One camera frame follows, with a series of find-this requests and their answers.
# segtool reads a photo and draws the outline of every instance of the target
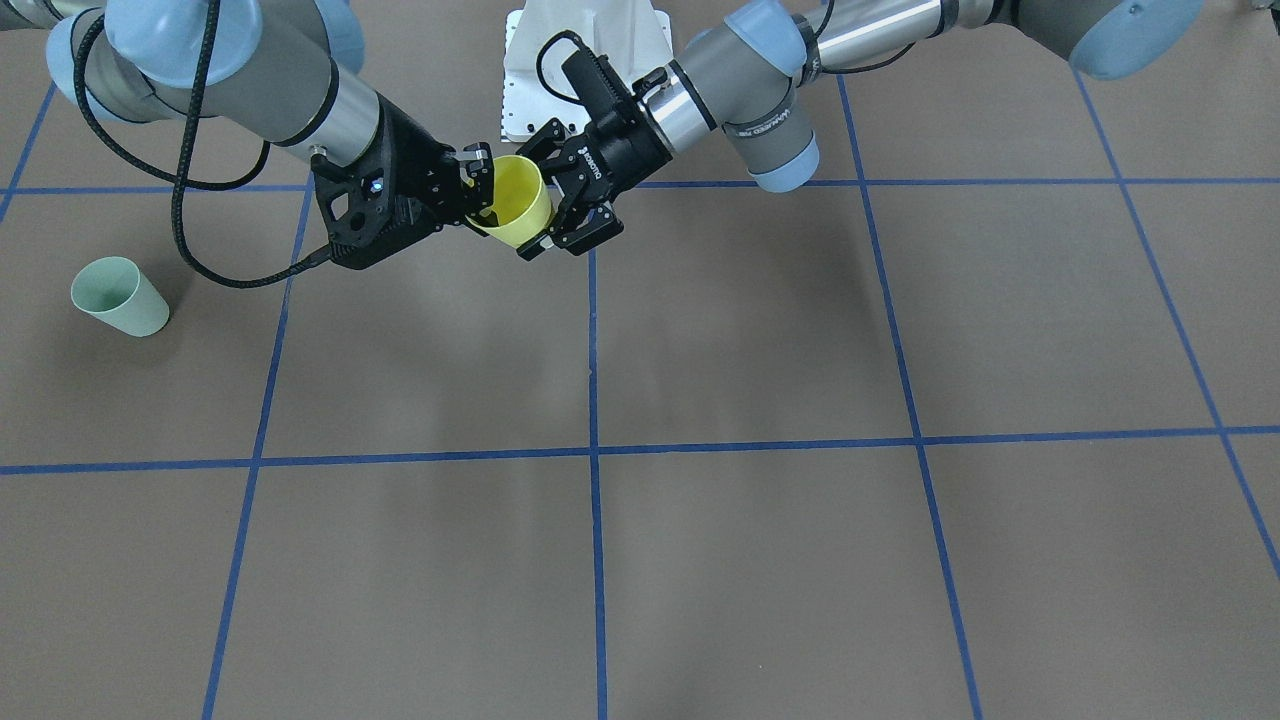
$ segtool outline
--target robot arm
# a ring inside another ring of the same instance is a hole
[[[552,120],[521,150],[564,200],[548,232],[518,249],[581,254],[622,231],[612,209],[676,155],[721,129],[769,192],[804,184],[818,142],[796,90],[855,63],[959,26],[1019,28],[1100,79],[1137,72],[1165,53],[1203,0],[829,0],[804,15],[753,0],[703,32],[667,65],[623,86],[608,58],[580,46],[563,69],[593,122],[563,138]]]
[[[73,59],[105,15],[84,74],[93,115],[186,115],[206,3],[28,4],[29,17],[15,15],[0,0],[0,27],[56,23],[47,61],[73,102]],[[364,42],[344,0],[223,0],[218,28],[201,114],[227,117],[310,163],[335,264],[367,268],[492,204],[486,143],[458,152],[438,142],[356,76]]]
[[[1006,23],[1108,79],[1167,50],[1202,3],[829,0],[791,15],[778,0],[751,0],[630,87],[607,56],[559,33],[553,41],[579,46],[562,69],[591,122],[571,137],[553,119],[518,150],[563,196],[518,254],[581,255],[618,234],[613,201],[717,129],[762,188],[804,184],[819,151],[796,91],[896,47],[956,26]],[[105,37],[92,40],[86,63],[93,114],[134,123],[184,117],[207,0],[95,4],[0,0],[0,29],[51,27],[49,65],[73,96],[72,58],[105,13]],[[356,77],[364,44],[346,0],[221,0],[218,28],[204,114],[225,115],[311,164],[334,263],[366,268],[493,204],[488,145],[458,152],[438,142]]]

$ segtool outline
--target blue tape line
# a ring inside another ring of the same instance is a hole
[[[221,192],[302,192],[308,190],[306,184],[247,184],[234,190]],[[169,195],[173,186],[157,184],[132,186],[132,187],[19,187],[14,195]],[[216,192],[210,190],[189,188],[187,192]]]
[[[1215,437],[1216,428],[1153,428],[1142,430],[1078,430],[1062,433],[1000,433],[987,436],[933,436],[920,438],[922,445],[1015,445],[1024,442],[1089,442],[1105,439],[1155,439],[1179,437]]]
[[[74,475],[82,473],[146,473],[155,470],[228,470],[252,465],[248,459],[147,460],[137,462],[68,462],[61,465],[4,465],[0,475]]]
[[[1226,428],[1231,436],[1274,436],[1280,434],[1280,425],[1236,425]]]
[[[588,320],[588,415],[591,461],[591,559],[595,579],[595,716],[609,717],[609,669],[604,610],[604,510],[600,503],[600,379],[599,309],[596,304],[595,250],[586,259]]]
[[[858,187],[855,179],[812,179],[800,187]],[[644,190],[759,187],[755,181],[645,181],[636,187]]]
[[[1138,430],[1078,430],[1059,433],[1000,433],[986,436],[924,436],[919,441],[910,437],[851,438],[851,439],[792,439],[767,442],[703,442],[671,445],[614,445],[600,446],[603,456],[626,455],[678,455],[712,452],[786,452],[804,450],[865,450],[876,447],[964,446],[964,445],[1018,445],[1033,442],[1093,442],[1121,439],[1158,439],[1180,437],[1229,436],[1280,436],[1280,425],[1239,425],[1217,428],[1152,428]],[[225,459],[225,460],[155,460],[136,462],[79,462],[61,465],[0,465],[0,475],[70,475],[95,473],[140,473],[157,470],[225,470],[259,468],[319,468],[333,465],[383,465],[413,462],[465,462],[485,460],[535,460],[544,457],[589,457],[590,447],[539,447],[530,450],[477,450],[447,452],[402,452],[387,455],[320,455],[296,457]]]
[[[1280,178],[1124,178],[1125,184],[1280,184]]]
[[[600,455],[676,455],[709,452],[769,452],[791,450],[849,450],[870,447],[911,447],[914,438],[865,439],[788,439],[771,442],[686,442],[671,445],[614,445],[600,448]]]
[[[232,568],[227,575],[227,592],[223,594],[223,611],[218,618],[218,639],[214,641],[214,660],[209,665],[209,684],[205,687],[205,703],[201,720],[212,720],[214,705],[218,701],[218,684],[223,675],[223,657],[227,653],[227,635],[232,629],[232,611],[236,607],[236,591],[239,588],[239,569],[244,560],[244,541],[248,538],[248,520],[253,512],[253,495],[257,492],[257,468],[250,468],[244,483],[244,498],[241,501],[241,518],[236,527],[236,547],[232,550]]]
[[[1084,99],[1084,106],[1089,110],[1089,118],[1092,118],[1093,127],[1098,132],[1098,140],[1102,142],[1102,150],[1107,155],[1107,161],[1111,163],[1111,170],[1116,176],[1120,192],[1124,195],[1125,205],[1129,208],[1129,217],[1133,219],[1133,225],[1138,231],[1138,240],[1142,242],[1142,250],[1147,255],[1147,263],[1151,265],[1151,272],[1156,278],[1156,284],[1160,287],[1160,293],[1165,299],[1165,307],[1169,310],[1169,316],[1174,320],[1174,328],[1178,331],[1178,338],[1183,343],[1183,351],[1187,354],[1187,361],[1190,363],[1192,372],[1196,374],[1196,382],[1199,384],[1201,395],[1204,397],[1204,405],[1208,407],[1210,416],[1213,418],[1213,427],[1217,429],[1219,437],[1222,442],[1222,451],[1226,452],[1226,457],[1231,464],[1231,471],[1235,473],[1235,482],[1240,486],[1240,493],[1244,496],[1244,502],[1249,509],[1249,515],[1253,516],[1253,524],[1257,527],[1258,537],[1262,539],[1262,546],[1266,548],[1267,556],[1271,560],[1271,569],[1275,571],[1276,578],[1280,579],[1280,552],[1276,551],[1275,541],[1271,538],[1271,532],[1267,529],[1266,520],[1262,518],[1262,511],[1258,509],[1258,502],[1253,496],[1253,489],[1249,487],[1249,480],[1244,475],[1244,469],[1236,459],[1235,447],[1231,445],[1231,436],[1226,432],[1226,427],[1222,424],[1222,415],[1219,413],[1217,402],[1213,401],[1213,393],[1210,392],[1208,380],[1204,377],[1199,360],[1196,357],[1196,350],[1192,347],[1190,336],[1187,332],[1187,327],[1183,324],[1181,315],[1178,313],[1178,306],[1174,304],[1174,295],[1169,290],[1169,283],[1165,282],[1165,273],[1160,269],[1160,263],[1156,260],[1156,251],[1151,246],[1151,238],[1147,236],[1147,228],[1142,223],[1142,217],[1138,214],[1138,206],[1134,204],[1133,195],[1129,192],[1125,177],[1120,172],[1120,163],[1116,161],[1115,152],[1111,149],[1111,141],[1107,140],[1106,129],[1102,127],[1102,118],[1098,115],[1098,109],[1093,105],[1093,97],[1089,96],[1089,90],[1084,86],[1084,79],[1080,77],[1080,73],[1073,69],[1071,74],[1075,76],[1075,85],[1080,88],[1080,96]]]
[[[315,455],[264,457],[262,468],[324,468],[332,465],[399,465],[411,462],[467,462],[479,460],[530,460],[538,457],[586,457],[586,447],[547,447],[534,450],[476,450],[444,452],[388,452],[381,455]]]
[[[947,552],[946,533],[942,527],[942,515],[938,511],[937,496],[933,492],[933,475],[929,470],[929,460],[925,446],[922,442],[920,416],[915,406],[915,393],[911,391],[911,377],[906,369],[906,354],[902,350],[902,337],[899,332],[897,313],[893,310],[893,293],[890,288],[888,273],[884,268],[884,255],[881,251],[879,231],[876,227],[876,213],[872,208],[870,190],[867,186],[867,172],[863,165],[863,154],[858,145],[858,127],[854,123],[854,111],[849,104],[849,91],[845,87],[845,78],[838,77],[840,101],[845,110],[845,126],[849,129],[849,145],[854,151],[854,167],[858,169],[860,181],[859,191],[863,196],[863,210],[867,213],[867,231],[870,234],[872,251],[876,256],[876,274],[879,277],[881,290],[884,295],[884,313],[888,318],[890,334],[893,340],[893,352],[897,355],[897,373],[902,383],[902,397],[906,402],[906,414],[911,421],[911,439],[915,443],[915,456],[920,466],[920,478],[924,483],[924,497],[929,506],[929,519],[933,524],[933,541],[938,551],[938,564],[942,568],[942,583],[947,592],[947,603],[951,607],[951,625],[956,635],[956,648],[960,651],[960,664],[964,667],[965,685],[969,691],[969,706],[974,720],[983,720],[982,700],[978,694],[978,680],[973,670],[973,659],[969,653],[969,639],[964,628],[964,615],[960,612],[960,596],[956,592],[955,578],[951,571],[951,556]]]
[[[311,179],[307,179],[307,192],[302,196],[302,209],[298,211],[298,225],[293,237],[292,263],[302,254],[302,240],[311,213]],[[244,482],[244,501],[241,505],[239,525],[236,529],[236,548],[232,552],[232,566],[227,575],[227,593],[223,596],[223,612],[218,620],[218,639],[214,643],[214,659],[209,666],[209,685],[205,688],[202,720],[212,720],[214,706],[218,702],[218,687],[223,674],[223,657],[227,652],[227,637],[230,633],[232,612],[236,609],[236,591],[239,587],[239,571],[244,559],[244,543],[248,539],[248,523],[253,512],[253,496],[257,492],[257,475],[266,445],[266,428],[271,421],[271,401],[275,398],[275,380],[280,369],[280,355],[284,350],[284,333],[289,324],[289,295],[294,278],[284,281],[284,296],[280,299],[280,315],[275,327],[275,345],[271,350],[271,365],[266,373],[266,388],[262,391],[262,410],[259,418],[257,434],[253,439],[252,465]]]
[[[9,204],[13,202],[14,191],[18,188],[18,183],[22,182],[22,173],[27,170],[27,161],[31,160],[31,151],[36,147],[36,138],[40,136],[40,128],[45,124],[45,115],[49,114],[49,105],[54,101],[56,91],[58,86],[49,83],[49,90],[45,91],[45,100],[41,101],[36,119],[31,123],[31,132],[27,133],[27,143],[22,146],[22,155],[18,156],[13,177],[9,178],[9,190],[5,192],[4,199],[0,199],[0,223],[9,214]]]
[[[1009,184],[1115,184],[1112,178],[904,178],[869,179],[870,187],[1009,186]]]

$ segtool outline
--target cable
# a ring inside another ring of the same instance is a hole
[[[822,72],[824,72],[824,73],[827,73],[829,76],[852,76],[852,74],[858,74],[858,73],[869,73],[872,70],[878,70],[881,68],[887,68],[887,67],[892,65],[893,63],[901,60],[902,55],[906,55],[908,53],[911,51],[911,47],[915,47],[914,42],[910,44],[910,45],[908,45],[906,47],[899,50],[897,54],[893,55],[892,58],[890,58],[888,60],[883,60],[883,61],[876,63],[873,65],[863,65],[860,68],[847,68],[847,69],[842,69],[842,70],[832,70],[832,69],[828,69],[828,68],[823,68]]]
[[[591,54],[591,49],[586,45],[586,42],[582,41],[582,37],[579,36],[576,32],[571,29],[562,29],[561,32],[557,32],[550,37],[550,40],[547,41],[545,45],[543,45],[543,49],[538,51],[538,60],[534,61],[534,68],[538,70],[538,82],[540,82],[543,85],[543,90],[550,92],[553,97],[557,97],[566,102],[572,102],[573,105],[582,106],[582,101],[579,100],[577,97],[570,97],[568,95],[564,95],[563,92],[559,92],[554,87],[552,87],[550,83],[547,82],[547,76],[543,74],[543,60],[547,58],[547,51],[550,50],[552,46],[554,46],[561,40],[571,40],[573,41],[573,45],[577,45],[579,50],[582,50],[589,55]]]
[[[72,85],[76,94],[76,105],[79,108],[81,115],[84,117],[84,122],[88,124],[93,135],[105,145],[111,152],[115,152],[122,160],[133,165],[134,168],[142,170],[143,173],[163,179],[168,183],[173,183],[178,179],[173,173],[166,173],[155,165],[151,165],[146,160],[142,160],[137,155],[125,150],[119,142],[111,137],[111,133],[106,132],[102,123],[97,120],[93,115],[93,110],[88,106],[88,87],[84,81],[86,70],[88,68],[88,55],[93,49],[93,42],[97,37],[102,35],[102,28],[105,27],[106,17],[100,17],[93,20],[93,24],[88,26],[88,32],[84,33],[84,38],[81,41],[79,47],[76,53],[74,73],[72,76]],[[196,190],[209,190],[212,192],[220,192],[224,190],[236,190],[238,187],[244,187],[246,184],[257,179],[257,176],[266,167],[266,158],[271,152],[271,143],[262,142],[262,151],[257,156],[257,161],[253,168],[238,179],[229,182],[201,182],[201,181],[188,181],[188,187],[195,187]]]
[[[822,31],[827,29],[827,24],[831,23],[831,14],[835,12],[836,12],[836,0],[827,0],[827,14],[822,17],[822,24],[818,26],[818,32],[813,33],[814,40],[822,37]]]
[[[196,270],[205,278],[218,284],[237,290],[250,290],[278,283],[283,279],[297,275],[298,273],[321,265],[330,259],[332,251],[330,247],[326,245],[320,250],[311,252],[298,263],[294,263],[288,268],[285,268],[284,270],[280,270],[279,273],[252,281],[238,281],[220,275],[214,270],[210,270],[207,266],[205,266],[204,263],[197,260],[191,254],[191,249],[187,247],[187,234],[186,234],[186,228],[183,225],[182,209],[183,209],[183,200],[187,195],[187,188],[197,187],[196,183],[191,182],[189,179],[191,160],[192,156],[195,155],[195,149],[196,149],[196,133],[200,128],[200,111],[205,101],[205,88],[209,85],[209,65],[212,61],[214,56],[214,41],[218,37],[218,17],[220,6],[221,6],[220,0],[209,0],[209,14],[205,18],[205,35],[204,38],[201,40],[200,56],[196,61],[196,77],[191,88],[191,104],[187,108],[187,123],[182,133],[182,147],[178,154],[178,172],[173,181],[173,195],[170,197],[170,204],[169,204],[169,215],[173,223],[174,246],[177,246],[178,249],[178,255],[182,256],[183,261],[187,263],[187,265],[189,265],[191,269]],[[91,32],[90,35],[84,36],[84,40],[81,42],[79,51],[76,55],[77,59],[76,77],[78,81],[76,86],[76,100],[81,105],[81,113],[84,113],[88,109],[88,102],[86,101],[84,87],[83,87],[84,65],[88,59],[88,51],[92,47],[92,42],[93,40],[96,40],[97,35],[102,32],[102,27],[104,27],[104,18],[99,18],[97,20],[95,20],[93,26],[91,27],[91,31],[96,29],[96,33]],[[265,160],[260,159],[260,163],[265,163]]]

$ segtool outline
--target paper cup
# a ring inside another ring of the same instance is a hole
[[[503,155],[493,160],[493,208],[498,224],[488,227],[475,218],[467,222],[520,247],[547,229],[552,220],[552,196],[538,164],[524,155]]]
[[[102,258],[86,265],[72,281],[72,302],[133,337],[155,334],[169,322],[169,305],[127,258]]]

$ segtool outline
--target light blue joint cover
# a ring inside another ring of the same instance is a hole
[[[1204,0],[1129,0],[1102,17],[1071,50],[1071,67],[1098,79],[1130,76],[1174,46]]]
[[[106,37],[142,74],[160,85],[189,88],[207,14],[207,0],[111,0],[106,6]],[[261,40],[262,8],[257,0],[223,0],[209,85],[238,73]]]
[[[809,178],[818,172],[818,160],[820,159],[822,154],[818,152],[818,136],[815,133],[809,145],[786,165],[767,173],[751,173],[751,178],[755,179],[755,184],[768,192],[791,192],[809,182]]]
[[[329,55],[339,65],[360,74],[365,67],[365,31],[348,0],[315,0],[325,33],[329,36]]]
[[[76,20],[79,15],[60,20],[54,29],[49,31],[49,40],[45,41],[45,63],[49,65],[49,76],[54,78],[58,90],[76,105],[76,47],[72,47],[72,32],[76,29]],[[93,92],[84,88],[84,97],[88,108],[99,120],[111,120],[127,123],[124,118],[108,110],[93,97]]]
[[[751,0],[724,18],[724,24],[780,73],[792,77],[804,67],[804,37],[778,0]]]

